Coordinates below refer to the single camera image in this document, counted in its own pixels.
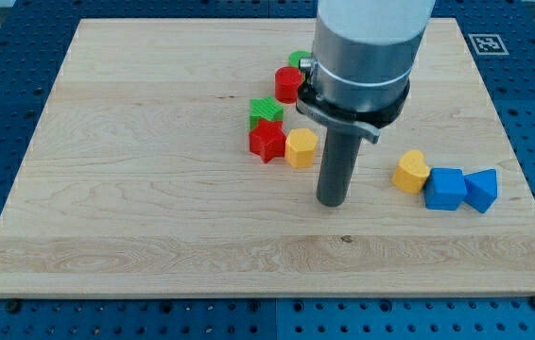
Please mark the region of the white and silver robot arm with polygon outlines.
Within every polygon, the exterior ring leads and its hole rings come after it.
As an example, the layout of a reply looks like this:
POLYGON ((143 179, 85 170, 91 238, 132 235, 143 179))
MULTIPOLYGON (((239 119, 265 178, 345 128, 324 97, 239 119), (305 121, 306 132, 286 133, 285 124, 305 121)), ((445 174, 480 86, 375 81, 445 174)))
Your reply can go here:
POLYGON ((376 143, 399 115, 435 0, 319 0, 297 110, 376 143))

